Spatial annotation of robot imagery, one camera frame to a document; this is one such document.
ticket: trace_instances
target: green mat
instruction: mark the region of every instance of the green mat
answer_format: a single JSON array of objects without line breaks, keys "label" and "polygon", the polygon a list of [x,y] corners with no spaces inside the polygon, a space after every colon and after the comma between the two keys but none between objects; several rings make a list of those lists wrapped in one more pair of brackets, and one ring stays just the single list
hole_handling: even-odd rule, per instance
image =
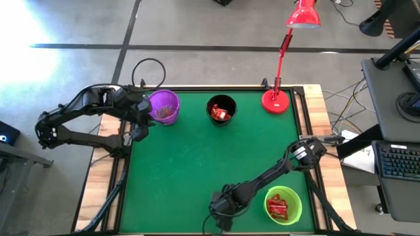
[{"label": "green mat", "polygon": [[[270,115],[261,107],[262,92],[177,94],[178,121],[152,127],[146,139],[133,143],[121,233],[201,233],[214,191],[256,178],[298,139],[292,107],[283,115]],[[215,127],[205,113],[207,101],[216,94],[229,95],[238,105],[227,127]],[[303,204],[299,222],[281,226],[266,215],[264,197],[272,186],[297,192]],[[220,230],[210,218],[205,231]],[[313,232],[304,174],[292,172],[260,190],[248,212],[234,219],[232,231]]]}]

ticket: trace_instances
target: desk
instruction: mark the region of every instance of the desk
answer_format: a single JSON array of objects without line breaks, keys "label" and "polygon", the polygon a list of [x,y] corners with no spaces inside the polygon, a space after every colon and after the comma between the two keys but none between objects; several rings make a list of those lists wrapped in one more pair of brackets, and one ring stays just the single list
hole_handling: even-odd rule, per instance
[{"label": "desk", "polygon": [[[259,85],[247,85],[247,86],[223,85],[218,88],[230,90],[234,87],[260,88]],[[300,87],[300,89],[297,89],[297,90],[301,90],[300,92],[298,91],[301,94],[301,96],[299,96],[298,94],[295,95],[296,97],[295,107],[297,108],[296,112],[299,114],[299,122],[301,124],[301,127],[300,127],[301,133],[308,134],[307,131],[309,131],[309,133],[313,132],[315,135],[331,134],[329,119],[327,116],[324,98],[322,96],[322,91],[321,91],[320,86],[319,85],[305,85],[303,87]],[[306,125],[305,125],[305,118],[304,118],[305,113],[308,113],[309,121],[310,121],[310,123],[308,124],[311,124],[311,126],[308,128],[306,128]],[[117,119],[114,119],[109,116],[103,116],[99,135],[107,136],[110,134],[115,134],[118,132],[119,127],[120,127],[120,122]],[[335,152],[334,149],[330,149],[329,151],[333,153]],[[101,149],[95,150],[93,153],[92,161],[100,158],[101,156],[105,154],[106,152],[104,150],[101,150]],[[119,160],[120,165],[118,165],[118,167],[115,167],[115,165],[113,165],[115,164],[115,162],[116,162],[115,160],[111,158],[107,158],[101,162],[96,163],[92,168],[90,168],[89,173],[87,175],[87,181],[85,183],[84,191],[82,193],[83,196],[81,198],[80,206],[78,208],[78,211],[75,217],[75,222],[73,224],[73,229],[81,229],[84,226],[86,226],[89,223],[90,219],[97,213],[98,209],[102,206],[106,198],[107,192],[109,191],[108,186],[109,186],[110,179],[112,179],[111,170],[114,167],[114,169],[116,170],[116,173],[121,172],[121,168],[122,168],[121,163],[124,162],[124,160]],[[338,214],[344,219],[344,221],[349,226],[356,227],[355,222],[354,222],[354,217],[352,214],[352,209],[350,206],[350,201],[348,200],[347,189],[346,189],[346,185],[344,182],[343,173],[341,171],[341,166],[340,166],[339,161],[334,157],[330,157],[326,155],[322,158],[320,162],[320,169],[322,172],[322,177],[321,176],[320,177],[322,178],[324,182],[327,198],[329,199],[329,201],[331,202],[335,210],[338,212]],[[221,186],[219,186],[217,189],[214,189],[214,191],[219,191],[220,187]],[[118,218],[121,218],[121,217],[117,217],[117,220],[115,220],[116,216],[121,216],[121,211],[122,211],[121,208],[117,210],[118,202],[121,202],[121,199],[116,199],[114,201],[114,205],[112,206],[110,210],[109,218],[106,219],[106,222],[107,222],[106,226],[101,226],[98,228],[102,228],[102,229],[111,228],[112,229],[116,227],[118,229],[121,229],[121,226],[124,227],[124,225],[121,224],[121,221],[118,220]],[[255,202],[253,204],[261,205],[261,211],[263,211],[263,203]],[[315,218],[318,219],[319,228],[325,229],[326,225],[328,225],[328,222],[324,220],[323,209],[319,205],[319,202],[317,200],[314,201],[314,206],[315,206],[315,215],[316,215]]]}]

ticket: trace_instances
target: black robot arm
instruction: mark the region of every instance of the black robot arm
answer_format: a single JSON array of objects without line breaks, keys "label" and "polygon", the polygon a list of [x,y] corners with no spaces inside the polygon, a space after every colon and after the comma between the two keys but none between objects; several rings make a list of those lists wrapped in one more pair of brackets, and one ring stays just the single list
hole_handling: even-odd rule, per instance
[{"label": "black robot arm", "polygon": [[[230,231],[233,224],[232,219],[245,214],[258,190],[290,171],[306,172],[315,168],[326,151],[327,149],[321,141],[316,138],[293,142],[286,148],[283,159],[280,159],[273,167],[254,180],[236,185],[228,184],[222,188],[221,193],[213,193],[209,210],[210,215],[216,220],[216,226],[224,231]],[[297,160],[297,165],[292,163],[293,159]],[[314,180],[310,178],[309,181],[308,186],[316,194],[337,227],[343,231],[352,231],[353,229],[338,216]]]},{"label": "black robot arm", "polygon": [[141,141],[148,135],[148,127],[154,125],[149,115],[152,107],[142,88],[132,85],[119,86],[116,90],[108,85],[92,85],[81,90],[66,105],[44,111],[38,118],[35,132],[43,148],[55,148],[62,144],[77,144],[104,148],[112,157],[128,154],[122,135],[97,136],[68,130],[63,124],[81,115],[108,114],[135,125],[131,136]]}]

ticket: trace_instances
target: metal frame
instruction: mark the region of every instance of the metal frame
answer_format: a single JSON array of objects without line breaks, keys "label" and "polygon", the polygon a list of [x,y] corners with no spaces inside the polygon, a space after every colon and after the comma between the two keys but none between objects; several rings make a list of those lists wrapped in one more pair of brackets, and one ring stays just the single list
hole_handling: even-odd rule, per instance
[{"label": "metal frame", "polygon": [[[245,91],[261,91],[264,92],[264,87],[259,86],[259,85],[216,85],[216,86],[211,86],[211,85],[197,85],[197,86],[162,86],[159,89],[170,89],[173,91],[224,91],[224,90],[245,90]],[[303,108],[303,117],[305,120],[305,125],[308,131],[308,134],[312,134],[312,127],[310,124],[310,119],[309,119],[309,112],[308,112],[308,108],[307,108],[307,104],[306,104],[306,98],[305,98],[305,93],[303,90],[303,87],[282,87],[281,88],[283,91],[289,92],[291,95],[291,103],[292,103],[292,109],[293,109],[293,114],[295,117],[295,125],[297,126],[297,136],[302,135],[302,128],[301,128],[301,123],[300,123],[300,119],[299,119],[299,112],[297,111],[297,102],[296,102],[296,98],[295,95],[298,94],[300,96],[301,99],[301,104],[302,104],[302,108]],[[120,126],[120,130],[123,130],[122,128],[124,127],[124,125],[121,124]],[[125,159],[125,164],[124,165],[129,165],[129,161],[130,158],[126,158]],[[112,167],[112,171],[111,171],[111,175],[110,175],[110,184],[108,187],[108,194],[109,194],[109,189],[112,189],[112,187],[114,186],[112,184],[112,181],[114,181],[117,178],[116,174],[117,174],[117,166],[118,166],[118,162],[113,162],[113,167]],[[323,194],[325,194],[325,188],[324,188],[324,182],[322,179],[322,174],[321,174],[321,170],[320,167],[318,166],[315,169],[315,173],[316,173],[316,183],[317,185],[320,187],[321,191]],[[308,176],[305,175],[305,179],[306,182],[308,182]],[[112,231],[114,233],[119,232],[119,227],[121,225],[121,215],[122,215],[122,210],[123,210],[123,204],[124,204],[124,195],[125,195],[125,184],[126,182],[123,184],[122,190],[120,192],[120,197],[118,199],[117,202],[117,210],[116,210],[116,216],[115,216],[115,222],[114,222],[114,227],[112,229]],[[306,184],[307,186],[307,190],[309,192],[308,197],[309,197],[309,201],[311,204],[311,213],[312,213],[312,219],[313,219],[313,224],[314,224],[314,229],[315,230],[319,230],[320,229],[320,221],[318,218],[318,213],[316,211],[316,205],[315,205],[315,198],[314,198],[314,193],[310,190],[310,188],[308,187],[308,184]],[[73,223],[73,227],[72,227],[72,231],[74,231],[75,229],[75,225],[77,222],[77,216],[79,214],[79,210],[81,207],[81,200],[83,198],[83,192],[84,189],[82,191],[81,194],[81,198],[79,201],[79,205],[77,206],[77,210],[76,210],[76,215],[75,215],[75,222]],[[324,211],[324,218],[325,218],[325,224],[327,227],[327,230],[332,229],[331,226],[331,218],[326,214],[325,209],[323,209]],[[104,219],[102,220],[102,227],[101,227],[101,231],[106,231],[107,227],[108,227],[108,214],[104,217]]]},{"label": "metal frame", "polygon": [[46,160],[43,157],[22,151],[18,148],[12,147],[8,144],[0,142],[0,158],[3,161],[7,161],[10,176],[5,176],[9,180],[4,186],[3,194],[0,195],[0,234],[4,230],[4,226],[7,223],[7,216],[13,207],[16,196],[20,193],[28,175],[31,171],[31,167],[34,164],[39,163],[44,168],[50,168],[53,165],[53,161]]}]

